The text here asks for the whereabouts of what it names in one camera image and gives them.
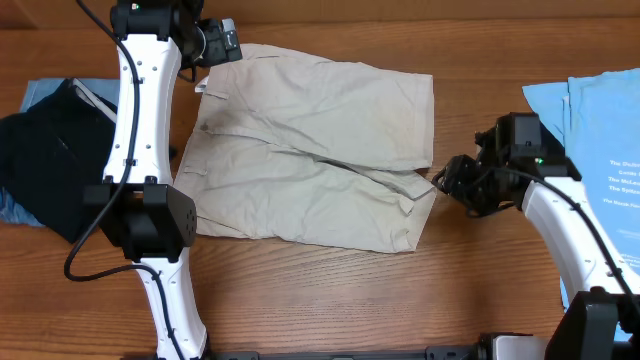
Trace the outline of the beige khaki shorts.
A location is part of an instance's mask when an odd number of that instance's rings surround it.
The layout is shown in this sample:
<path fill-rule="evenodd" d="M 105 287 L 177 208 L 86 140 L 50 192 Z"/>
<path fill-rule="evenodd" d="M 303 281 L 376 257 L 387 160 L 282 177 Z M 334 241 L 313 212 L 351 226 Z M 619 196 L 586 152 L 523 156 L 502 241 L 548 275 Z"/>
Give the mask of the beige khaki shorts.
<path fill-rule="evenodd" d="M 214 237 L 412 252 L 436 200 L 429 74 L 262 44 L 213 67 L 176 174 Z"/>

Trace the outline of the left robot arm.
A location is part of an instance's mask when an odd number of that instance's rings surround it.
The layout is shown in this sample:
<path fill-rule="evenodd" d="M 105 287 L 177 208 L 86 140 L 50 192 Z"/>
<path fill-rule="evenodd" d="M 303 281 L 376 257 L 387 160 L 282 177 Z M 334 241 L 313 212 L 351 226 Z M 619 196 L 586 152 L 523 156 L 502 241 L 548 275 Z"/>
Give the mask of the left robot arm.
<path fill-rule="evenodd" d="M 101 29 L 119 57 L 119 100 L 113 144 L 100 184 L 84 191 L 85 206 L 122 250 L 144 286 L 155 324 L 156 359 L 210 359 L 189 270 L 197 212 L 177 190 L 169 159 L 171 105 L 182 70 L 242 57 L 232 19 L 201 16 L 202 0 L 119 1 Z"/>

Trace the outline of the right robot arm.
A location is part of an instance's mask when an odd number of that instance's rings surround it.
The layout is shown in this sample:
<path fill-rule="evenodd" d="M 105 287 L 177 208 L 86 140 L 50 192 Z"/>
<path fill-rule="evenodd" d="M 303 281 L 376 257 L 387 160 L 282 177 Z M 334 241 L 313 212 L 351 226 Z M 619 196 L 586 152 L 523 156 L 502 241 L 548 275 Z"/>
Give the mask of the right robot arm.
<path fill-rule="evenodd" d="M 535 113 L 502 116 L 475 143 L 476 157 L 453 157 L 433 185 L 470 217 L 521 211 L 543 238 L 569 306 L 550 338 L 487 334 L 467 358 L 638 358 L 639 277 L 597 220 L 564 147 Z"/>

